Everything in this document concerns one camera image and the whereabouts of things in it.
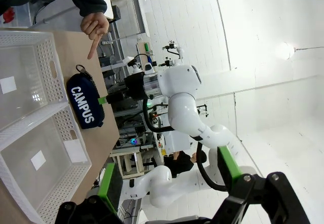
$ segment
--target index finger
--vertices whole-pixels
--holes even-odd
[[[90,48],[90,52],[88,54],[88,59],[91,59],[93,57],[93,55],[95,54],[95,51],[97,49],[97,46],[100,42],[102,35],[98,35],[92,42],[91,48]]]

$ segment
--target white paper label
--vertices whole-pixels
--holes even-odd
[[[64,141],[64,146],[71,159],[71,162],[75,163],[75,162],[88,161],[86,154],[80,143],[80,140],[74,139],[74,140]]]
[[[33,158],[31,158],[31,162],[36,171],[39,170],[39,168],[46,162],[43,152],[39,151],[35,156],[33,156]]]
[[[17,89],[15,78],[13,76],[0,80],[2,93],[6,94]]]

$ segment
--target lamp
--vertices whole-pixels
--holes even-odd
[[[277,57],[283,60],[288,60],[294,55],[295,52],[299,50],[308,50],[308,49],[315,49],[315,48],[324,48],[324,47],[294,48],[291,44],[283,42],[277,47],[276,54]]]

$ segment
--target cardboard surface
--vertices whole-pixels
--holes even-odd
[[[107,95],[97,55],[91,60],[87,60],[92,41],[80,32],[56,31],[53,34],[65,85],[72,75],[78,73],[75,66],[82,64],[92,75],[100,96]],[[111,106],[104,104],[103,107],[105,119],[101,128],[80,129],[92,166],[71,200],[76,204],[80,204],[86,197],[87,192],[91,189],[93,182],[119,138]],[[0,194],[2,196],[2,201],[0,202],[0,223],[31,223],[11,197],[2,181],[0,181]]]

